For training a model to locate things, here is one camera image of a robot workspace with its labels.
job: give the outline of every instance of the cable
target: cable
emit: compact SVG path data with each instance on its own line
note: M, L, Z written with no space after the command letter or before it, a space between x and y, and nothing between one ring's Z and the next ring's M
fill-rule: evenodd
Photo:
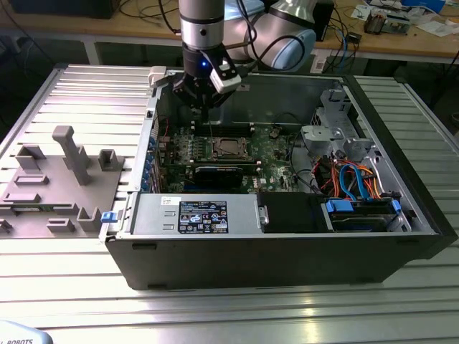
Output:
M166 138L168 132L169 132L169 118L166 117L166 131L164 132L163 142L164 142L164 139Z
M458 57L459 57L459 50L458 50L458 52L456 53L456 55L454 56L453 61L452 61L452 62L450 63L450 65L448 66L448 69L446 70L445 75L448 75L448 73L450 72L451 68L453 68L454 62L456 62L456 60L458 59Z
M452 113L450 116L451 122L457 128L459 128L459 113Z
M158 5L159 5L159 11L161 12L161 15L163 16L163 20L166 23L166 26L169 28L169 30L172 31L174 34L180 34L181 30L180 29L174 29L171 24L169 23L169 20L167 19L166 12L164 11L163 7L163 0L158 0Z
M27 75L27 60L29 59L29 54L30 54L30 49L34 46L33 43L31 43L29 45L29 47L27 48L27 53L26 53L26 58L24 59L24 74L26 75L26 77L29 77Z
M161 23L159 21L156 21L156 20L152 21L152 19L158 19L158 16L144 18L145 16L148 16L148 14L145 12L147 9L153 9L153 8L158 7L159 5L150 5L150 6L145 6L145 7L141 8L141 6L139 4L139 1L140 0L136 0L137 12L138 12L138 15L141 17L139 19L142 20L143 22L147 22L147 23L150 23L150 24L154 24L157 27L161 27ZM171 0L167 0L166 3L163 4L163 6L167 5L169 2L171 2Z
M279 42L279 41L282 41L283 39L293 39L295 41L297 41L300 46L301 46L301 56L300 58L298 59L298 61L292 66L292 67L287 67L287 68L274 68L274 67L271 67L271 66L268 66L267 64L265 64L262 60L263 58L266 56L266 54ZM263 53L260 55L260 58L257 59L254 64L252 66L249 67L249 72L253 71L254 68L258 65L258 64L261 64L262 66L268 68L269 70L274 70L274 71L278 71L278 72L282 72L282 71L286 71L286 70L292 70L293 68L297 67L301 61L303 61L303 58L304 56L306 55L306 47L304 46L304 43L301 39L299 39L297 36L293 36L291 34L286 34L284 36L280 36L278 37L277 39L275 39L274 41L272 41L267 47L266 49L263 51Z
M130 13L127 13L127 12L124 12L123 10L123 6L125 6L128 2L131 2L132 0L125 0L123 3L120 4L120 13L124 14L125 16L129 16L130 18L156 18L158 16L162 16L163 18L165 18L165 15L168 14L168 13L171 13L171 12L174 12L176 11L177 9L179 9L178 7L176 7L175 9L169 9L168 11L165 11L164 14L163 13L157 13L157 14L152 14L152 15L134 15L134 14L130 14ZM144 7L141 11L145 11L146 9L149 9L149 8L152 8L152 7L155 7L155 6L159 6L158 5L153 5L153 6L147 6L147 7Z
M333 10L336 12L336 15L338 16L338 19L335 19L335 18L330 18L330 20L333 20L334 22L337 22L341 25L341 37L343 37L343 39L340 41L341 42L341 45L338 49L338 51L336 52L334 58L332 59L331 62L327 62L328 63L328 66L325 68L325 70L323 71L324 73L328 71L328 69L331 67L331 70L333 71L334 67L335 67L335 61L336 61L336 58L338 57L338 54L339 52L341 51L341 49L343 47L346 47L346 50L347 50L347 46L345 46L346 44L346 40L345 40L345 36L347 36L347 34L349 33L349 30L347 28L347 26L345 25L345 23L343 23L343 21L341 20L341 15L340 13L337 11L336 7L333 8ZM332 29L335 29L335 30L340 30L338 27L336 27L335 25L333 24L329 24L329 27L332 28ZM343 56L341 57L341 61L340 61L340 64L344 61L345 59L345 54L343 54Z
M357 185L359 186L359 191L360 191L361 197L363 199L369 198L369 194L368 194L368 192L366 191L366 189L364 187L364 182L363 182L363 179L362 179L361 174L359 172L359 169L354 164L351 165L350 163L348 163L348 164L344 165L343 167L341 167L341 170L339 171L339 185L341 187L341 190L343 190L343 192L347 196L351 197L352 201L354 201L354 202L357 201L357 198L347 189L346 185L344 185L344 171L347 168L353 168L354 171L355 171L356 179L357 179Z
M344 62L344 59L346 58L347 41L346 41L346 37L344 37L344 34L341 30L337 30L337 32L341 35L341 38L343 39L343 43L344 43L343 57L341 58L341 61L339 62L339 66L338 66L338 72L340 72L343 69L343 62Z
M256 28L255 28L255 25L253 25L252 22L250 21L250 18L249 18L249 15L247 13L247 9L245 8L244 2L242 0L236 0L236 4L237 4L237 8L239 9L239 12L241 13L242 17L244 18L245 22L247 23L247 30L248 30L248 34L249 34L249 42L248 42L248 44L252 47L252 51L253 51L253 54L254 54L255 59L256 59L253 62L253 64L248 67L247 74L249 72L253 71L258 64L262 65L264 68L266 68L268 70L274 70L274 71L279 71L280 72L280 71L291 70L291 69L297 67L301 63L301 61L303 61L303 58L306 55L306 47L304 46L304 43L303 43L303 41L301 39L299 39L297 36L293 36L291 34L286 34L284 36L278 37L277 39L272 41L271 44L269 44L266 47L266 49L262 52L262 54L260 56L258 56L258 53L256 52L255 45L254 45L254 42L258 37L258 33L257 33ZM266 56L266 54L276 45L276 43L278 43L279 41L282 41L284 39L294 39L301 46L301 51L302 52L301 52L301 56L298 59L298 61L292 67L287 67L287 68L274 68L274 67L271 67L271 66L268 66L267 64L265 64L262 60Z
M291 116L292 118L295 118L295 120L298 122L298 124L303 125L302 122L300 121L300 119L298 118L297 115L295 115L294 113L289 113L288 111L284 111L284 112L282 112L282 113L278 113L278 114L273 118L272 124L273 124L274 126L276 126L276 120L278 120L279 117L282 116L282 115L289 115L289 116Z
M292 169L292 172L293 174L296 176L296 178L298 178L298 180L303 183L304 185L306 185L307 187L309 187L309 189L314 192L315 194L319 194L319 195L323 195L323 193L314 185L312 185L311 183L305 181L304 179L302 179L298 174L301 172L301 171L305 171L306 169L304 170L299 170L298 172L295 171L295 167L293 166L293 149L295 148L295 142L297 141L298 139L298 136L300 136L301 134L301 130L298 131L298 134L296 134L296 137L295 139L293 140L292 142L292 148L290 149L290 154L289 154L289 161L290 161L290 167Z
M55 65L56 62L35 42L35 40L24 29L22 29L22 27L19 24L17 24L17 21L14 20L11 14L6 10L6 7L3 4L3 0L0 0L0 4L1 4L1 9L3 9L6 16L9 18L9 20L11 20L11 22L35 44L35 47L37 47L38 50L42 52L43 56L45 56L52 65Z
M454 56L454 59L452 60L448 68L446 69L445 76L440 81L440 86L436 88L437 92L434 92L432 97L430 98L429 107L431 109L433 109L437 105L438 101L445 94L450 82L452 82L459 75L459 65L456 65L455 70L450 73L451 69L453 68L458 58L459 58L459 50Z

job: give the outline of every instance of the metal slotted surface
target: metal slotted surface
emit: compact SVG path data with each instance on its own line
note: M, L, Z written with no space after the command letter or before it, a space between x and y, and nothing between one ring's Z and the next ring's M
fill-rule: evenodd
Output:
M71 66L67 73L108 77L104 70L115 77L146 71ZM108 93L92 93L93 82L79 90L59 88L59 84L66 83L62 79L57 82L48 100L64 100L58 98L62 96L67 97L65 102L77 101L77 97L100 102L111 97ZM75 91L73 95L80 94L63 95L62 92L70 90ZM132 94L124 93L122 88L114 92ZM146 99L146 87L136 92L135 97ZM104 121L102 116L112 119ZM47 123L84 125L91 120L91 126L75 129L83 141L91 141L93 137L87 135L94 131L98 136L135 135L126 130L118 133L117 127L108 130L108 123L124 125L127 121L126 126L133 127L141 123L140 114L125 113L92 116L38 113L34 118L39 120L32 121L24 135L43 133ZM428 126L420 128L431 131ZM95 143L101 145L99 140L87 145ZM118 136L116 143L106 144L135 152ZM51 143L49 149L57 151ZM2 167L6 161L12 163L14 159L3 157ZM125 168L132 162L128 158ZM122 185L118 192L123 192ZM458 248L454 244L434 259L412 262L380 285L138 292L127 286L105 246L97 239L2 240L0 318L46 330L57 344L124 344L140 340L200 344L458 343Z
M136 154L146 103L148 71L142 67L94 67L70 65L60 70L43 92L42 100L8 151L0 160L0 192L19 167L15 154L23 144L37 144L45 155L62 155L51 134L57 125L71 125L73 139L88 155L112 148L126 161L116 199L126 197L129 171Z
M457 141L409 86L392 78L355 78L451 226L459 232ZM359 122L367 134L361 118Z

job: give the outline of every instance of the black cable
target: black cable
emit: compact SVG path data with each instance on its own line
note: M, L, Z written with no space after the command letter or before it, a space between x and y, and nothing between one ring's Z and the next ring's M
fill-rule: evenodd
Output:
M450 73L451 69L453 68L454 63L456 62L458 58L459 58L459 50L454 56L454 59L452 60L449 67L446 69L445 76L440 81L440 86L436 88L437 92L434 92L432 97L430 98L430 104L429 104L430 109L433 109L437 105L438 101L445 94L448 88L448 85L459 75L459 65L456 65L455 70Z
M242 17L244 18L245 22L247 23L247 30L248 30L248 34L249 34L249 42L248 42L248 44L252 47L252 51L253 51L253 54L254 54L255 59L256 59L255 62L253 63L253 65L248 67L248 72L251 72L252 70L254 70L255 67L258 64L262 65L264 68L266 68L268 70L274 70L274 71L282 72L282 71L291 70L291 69L297 67L301 63L301 61L303 61L303 58L306 55L306 47L304 46L304 43L303 43L303 41L301 39L299 39L297 36L293 36L291 34L286 34L284 36L278 37L277 39L272 41L271 44L269 44L266 47L266 49L263 51L263 53L260 56L258 56L258 54L257 54L257 52L255 50L255 45L254 45L254 42L258 37L258 32L257 32L257 30L255 28L255 25L253 25L252 22L250 21L250 18L249 18L249 15L247 13L247 9L245 8L244 2L242 0L236 0L236 4L237 4L237 8L239 9ZM281 41L283 39L294 39L295 41L297 41L299 43L299 45L301 46L301 50L302 50L300 59L298 59L298 61L292 67L288 67L288 68L274 68L274 67L268 66L267 64L265 64L262 61L263 58L275 46L276 43L278 43L279 41Z
M161 12L161 15L163 16L163 20L166 23L166 26L169 28L169 30L171 30L172 33L174 34L180 34L181 30L174 29L169 23L169 20L167 20L166 12L164 11L164 7L163 7L163 0L158 0L158 5L159 5L159 11Z
M263 58L266 56L266 54L279 42L279 41L282 41L283 39L293 39L295 41L297 41L300 46L301 46L301 56L300 58L298 59L298 61L292 66L292 67L288 67L288 68L274 68L274 67L271 67L271 66L268 66L267 64L265 64L262 60ZM249 71L253 71L254 68L258 65L258 64L261 64L262 66L268 68L269 70L274 70L274 71L277 71L277 72L282 72L282 71L286 71L286 70L291 70L295 67L297 67L301 61L303 61L303 58L304 56L306 55L306 47L304 46L304 43L301 39L299 39L297 36L293 36L291 34L286 34L284 36L280 36L278 38L276 38L274 41L272 41L267 47L266 49L263 51L263 53L260 55L260 57L253 63L252 66L249 67Z
M38 50L42 52L43 56L45 56L52 65L55 65L56 62L37 44L37 42L24 29L22 29L22 27L19 24L17 24L17 21L14 20L11 14L6 10L6 7L3 5L3 0L0 0L0 4L1 4L1 9L3 9L6 16L9 18L9 20L11 20L11 22L35 44L35 47L37 47Z
M335 25L333 25L333 24L332 24L332 25L329 25L328 27L330 27L330 28L332 28L332 29L334 28L334 29L340 30L341 33L343 34L343 37L346 37L346 36L348 35L348 33L349 33L349 30L348 30L347 26L345 25L345 23L343 23L343 21L341 20L341 15L340 15L339 12L336 10L336 7L334 7L333 10L336 12L336 15L338 16L338 19L330 18L330 20L333 20L333 21L338 22L339 24L341 24L341 30L340 30L338 27L336 27ZM342 38L341 38L340 42L341 42L341 45L340 45L338 51L336 52L336 54L335 54L333 60L331 61L331 63L327 61L328 66L327 66L327 67L325 68L325 70L323 71L324 73L327 72L328 69L329 69L330 67L331 67L331 71L333 71L334 66L335 66L335 61L336 61L336 58L337 58L338 55L339 55L339 52L345 47L345 44L347 44L347 42L345 43L344 40L343 40ZM344 54L343 54L343 56L341 57L341 60L340 60L339 64L341 64L341 63L344 61L345 58L346 58L346 57L345 57Z
M450 72L451 68L453 68L454 62L456 62L456 60L458 59L458 57L459 57L459 50L458 50L458 52L456 53L456 56L454 56L454 59L453 59L453 61L450 63L448 69L446 70L445 75L448 75L448 73Z
M178 7L176 7L175 9L169 9L168 11L165 11L164 14L163 13L157 13L157 14L152 14L152 15L134 15L134 14L130 14L130 13L127 13L127 12L124 12L123 10L123 6L125 6L128 2L131 2L132 0L125 0L124 2L122 2L120 4L120 8L119 8L119 11L121 14L124 14L125 16L129 16L130 18L140 18L140 19L143 19L143 18L155 18L155 17L158 17L158 16L162 16L164 18L164 16L168 13L171 13L171 12L174 12L176 11L177 9L179 9ZM153 5L153 6L147 6L147 7L143 7L141 11L145 11L146 9L149 9L149 8L152 8L152 7L155 7L155 6L159 6L159 3L158 5Z
M290 112L288 112L288 111L283 111L283 112L281 112L281 113L278 113L278 114L273 118L273 121L272 121L273 125L276 125L276 124L277 124L276 121L279 119L279 117L281 117L281 116L283 116L283 115L289 115L289 116L295 118L295 120L298 122L298 124L302 125L302 122L300 121L300 119L298 118L298 116L295 115L294 113L290 113Z
M291 169L292 169L293 174L296 176L296 178L298 178L298 180L299 180L301 183L303 183L304 185L306 185L307 187L309 187L309 189L310 189L312 192L314 192L315 194L323 195L323 193L322 193L320 190L318 190L318 188L317 188L316 186L314 186L314 185L312 185L311 183L305 181L304 179L302 179L302 178L298 175L301 171L305 171L306 169L299 170L299 171L297 172L297 171L295 171L295 167L293 166L293 149L295 148L295 143L296 143L296 141L297 141L297 139L298 139L298 136L300 136L300 135L301 135L301 130L298 131L298 134L296 134L296 137L295 137L295 139L294 139L293 142L292 142L292 148L290 149L290 156L289 156L290 167L291 167Z

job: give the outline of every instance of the gray plastic part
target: gray plastic part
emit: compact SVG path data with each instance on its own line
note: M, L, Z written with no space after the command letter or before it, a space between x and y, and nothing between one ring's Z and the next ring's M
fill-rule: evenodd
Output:
M45 185L48 184L49 179L42 175L28 175L28 176L17 176L14 179L16 185Z
M0 320L0 343L3 344L52 344L47 333L6 320Z
M78 148L78 154L80 155L80 160L82 161L82 163L85 164L85 167L88 168L91 160L87 157L85 147L82 145L77 145L77 148ZM64 163L67 166L67 168L71 170L72 166L69 165L67 158L63 157L62 159L64 159Z
M58 142L64 151L67 163L72 169L75 178L80 185L87 185L90 182L89 174L86 171L87 156L80 155L75 142L73 141L74 130L69 125L58 125L52 133L52 139Z
M81 228L83 228L83 231L98 233L102 227L102 222L100 222L101 218L102 214L100 213L99 208L94 209L93 215L91 217L87 215L85 208L81 208L80 212L78 213L77 221Z
M42 200L38 204L6 204L0 203L0 218L6 219L14 228L9 234L1 233L0 238L87 238L96 237L98 233L84 231L77 221L77 212L80 208L93 211L99 208L100 212L112 209L115 193L122 170L102 172L97 156L90 156L87 172L91 175L91 183L80 186L73 172L64 164L62 156L47 156L46 159L37 160L43 175L49 179L45 185L16 185L16 176L23 176L24 171L19 167L4 195L38 193ZM124 164L124 157L117 157L120 166ZM69 206L76 204L78 210L72 213ZM60 214L54 210L56 207L66 207ZM52 233L46 227L49 218L64 217L71 219L75 226L72 233Z
M5 219L0 219L0 231L4 231L9 233L9 230L13 228L13 226Z
M69 232L75 230L75 226L73 226L73 223L70 221L70 219L48 219L46 227L48 227L48 229L53 233Z
M23 145L16 154L16 160L25 173L39 173L40 168L36 162L46 159L38 145Z
M120 169L118 158L113 149L102 149L99 152L99 165L102 171L117 171Z
M11 206L0 206L0 216L16 216L16 212Z
M3 200L14 203L38 203L41 197L38 193L8 193Z
M79 210L76 203L70 204L69 206L55 206L57 215L76 215Z

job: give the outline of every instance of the electronic device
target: electronic device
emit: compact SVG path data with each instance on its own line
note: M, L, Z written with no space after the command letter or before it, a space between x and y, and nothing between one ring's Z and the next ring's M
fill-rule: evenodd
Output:
M209 0L180 0L184 73L179 80L168 80L174 94L203 122L209 109L221 106L256 67L236 68L234 61L255 60L277 70L293 70L304 63L316 40L311 29L316 0L277 1L269 13L260 0L209 4ZM247 22L255 28L250 34Z
M335 3L333 0L318 0L316 7L314 7L314 32L316 33L317 42L322 42L325 38L334 7Z
M120 5L120 0L10 0L10 2L16 13L88 16L95 19L110 19Z
M378 82L255 73L207 123L156 87L100 233L129 286L382 282L455 241L366 96Z

